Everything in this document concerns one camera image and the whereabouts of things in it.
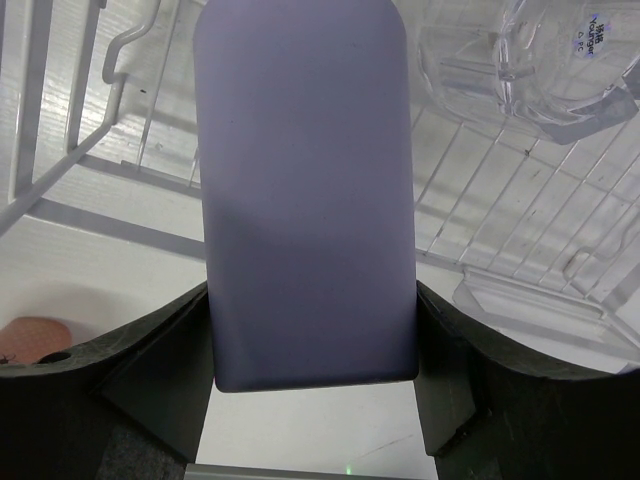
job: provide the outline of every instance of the clear glass cup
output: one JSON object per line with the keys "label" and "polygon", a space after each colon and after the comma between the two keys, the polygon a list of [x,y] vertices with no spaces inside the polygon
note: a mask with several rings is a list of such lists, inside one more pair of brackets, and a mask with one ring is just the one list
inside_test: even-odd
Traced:
{"label": "clear glass cup", "polygon": [[567,144],[638,112],[639,1],[423,4],[421,73],[457,117]]}

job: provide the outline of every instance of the white wire rack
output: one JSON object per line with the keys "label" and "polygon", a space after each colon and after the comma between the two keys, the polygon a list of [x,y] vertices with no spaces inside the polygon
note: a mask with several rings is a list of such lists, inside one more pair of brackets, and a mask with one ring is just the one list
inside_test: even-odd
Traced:
{"label": "white wire rack", "polygon": [[[84,208],[54,192],[64,178],[84,169],[128,182],[131,188],[170,192],[171,202],[184,201],[184,208],[199,200],[193,73],[190,67],[176,68],[175,62],[191,62],[190,32],[201,3],[149,0],[139,22],[117,34],[113,24],[101,21],[115,8],[110,0],[81,3],[75,41],[68,47],[74,65],[68,103],[60,107],[66,116],[61,126],[64,151],[38,176],[52,21],[62,1],[26,0],[20,7],[19,104],[0,236],[29,216],[203,259],[199,232],[184,234],[175,226],[163,229],[117,218],[108,208]],[[410,1],[397,3],[402,10]],[[97,45],[105,35],[107,46],[101,49]],[[123,61],[129,45],[142,45],[149,36],[156,56]],[[138,64],[152,75],[145,80],[132,75]],[[106,104],[96,108],[93,92],[105,86]],[[182,116],[167,115],[159,107],[163,92],[183,102]],[[558,146],[499,128],[463,125],[419,105],[413,108],[419,261],[464,272],[467,290],[459,292],[458,299],[466,298],[461,306],[495,328],[640,365],[640,319],[619,313],[640,289],[640,119]],[[108,149],[102,148],[105,142],[111,142]],[[133,153],[109,157],[119,145]],[[482,297],[484,291],[514,299],[511,311],[489,312],[489,304],[481,301],[488,298]],[[546,308],[537,310],[537,317],[551,318],[553,312],[564,316],[551,323],[527,319],[518,311],[527,305]],[[572,329],[564,328],[571,322]]]}

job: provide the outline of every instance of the orange textured object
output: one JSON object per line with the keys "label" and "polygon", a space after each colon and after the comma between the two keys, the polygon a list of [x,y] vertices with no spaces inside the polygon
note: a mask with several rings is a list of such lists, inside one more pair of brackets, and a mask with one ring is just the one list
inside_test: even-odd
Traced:
{"label": "orange textured object", "polygon": [[0,364],[35,363],[69,347],[67,326],[49,318],[16,318],[0,330]]}

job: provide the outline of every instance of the purple container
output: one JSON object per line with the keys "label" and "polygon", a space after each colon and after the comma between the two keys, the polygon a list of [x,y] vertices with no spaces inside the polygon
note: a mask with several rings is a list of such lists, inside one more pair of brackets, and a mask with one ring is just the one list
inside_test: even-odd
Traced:
{"label": "purple container", "polygon": [[210,0],[195,34],[216,383],[411,379],[406,35],[390,0]]}

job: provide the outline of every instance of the wire grid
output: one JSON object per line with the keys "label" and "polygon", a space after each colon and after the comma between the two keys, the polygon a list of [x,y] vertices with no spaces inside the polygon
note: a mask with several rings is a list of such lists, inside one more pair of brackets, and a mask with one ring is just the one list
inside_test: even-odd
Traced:
{"label": "wire grid", "polygon": [[[100,175],[199,199],[195,100],[189,84],[192,78],[187,77],[186,93],[184,85],[178,85],[182,90],[172,93],[180,79],[175,69],[169,70],[173,75],[170,78],[165,74],[172,49],[185,43],[184,38],[179,39],[181,43],[176,41],[177,35],[185,35],[176,26],[181,21],[193,22],[192,7],[199,8],[200,2],[149,2],[140,23],[112,38],[104,54],[95,51],[94,39],[101,35],[99,18],[109,2],[88,2],[64,126],[65,156],[35,179],[37,136],[33,132],[38,131],[38,99],[43,95],[46,70],[43,52],[49,46],[54,4],[54,0],[25,2],[27,41],[22,55],[24,78],[12,202],[0,212],[0,235],[22,216],[31,215],[202,259],[204,247],[199,239],[45,198],[78,165]],[[186,5],[189,14],[185,14]],[[162,42],[162,56],[159,61],[140,59],[149,62],[154,72],[146,82],[140,82],[124,67],[117,68],[122,63],[119,57],[126,45],[145,41],[159,23],[161,35],[154,41]],[[109,89],[104,116],[97,120],[83,116],[90,83],[95,83],[91,69],[96,65],[99,80]],[[127,103],[123,98],[139,93],[145,95],[146,108],[123,112],[122,105]],[[163,118],[162,108],[158,108],[162,107],[163,94],[185,98],[191,105],[186,117],[173,123],[173,117]],[[635,131],[640,119],[574,145],[558,146],[500,128],[463,125],[425,108],[415,107],[413,111],[419,258],[452,268],[474,266],[601,302],[621,284],[627,289],[635,285],[640,232],[640,141]],[[129,128],[123,113],[133,113],[139,128]],[[82,141],[81,132],[86,132]],[[170,139],[172,132],[183,135],[182,143],[184,138],[192,142],[189,149],[193,155],[188,163],[184,151],[182,159],[174,161],[176,147],[164,157],[149,155],[150,148],[157,150],[156,139]],[[125,160],[100,156],[100,142],[115,138],[131,144],[132,136],[137,136],[137,142],[133,142],[135,154]]]}

